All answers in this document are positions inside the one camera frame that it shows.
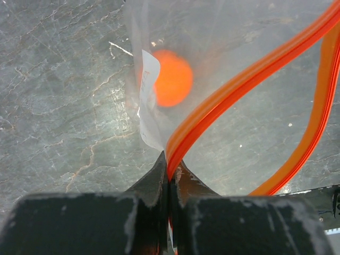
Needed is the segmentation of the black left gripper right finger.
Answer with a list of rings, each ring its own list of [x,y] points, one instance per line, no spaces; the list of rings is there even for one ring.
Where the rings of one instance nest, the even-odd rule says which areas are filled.
[[[274,196],[218,195],[180,163],[169,184],[176,254],[333,254],[336,186]]]

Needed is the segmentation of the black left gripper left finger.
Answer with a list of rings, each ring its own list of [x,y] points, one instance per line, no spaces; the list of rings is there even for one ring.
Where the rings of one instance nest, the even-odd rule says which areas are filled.
[[[124,192],[27,195],[1,230],[1,254],[163,254],[167,196],[164,154]]]

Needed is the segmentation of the toy orange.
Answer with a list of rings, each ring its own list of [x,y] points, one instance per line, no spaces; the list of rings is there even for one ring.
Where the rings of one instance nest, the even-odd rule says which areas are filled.
[[[171,50],[160,49],[153,56],[160,63],[159,76],[154,85],[157,104],[160,107],[176,106],[192,89],[192,68],[186,59]]]

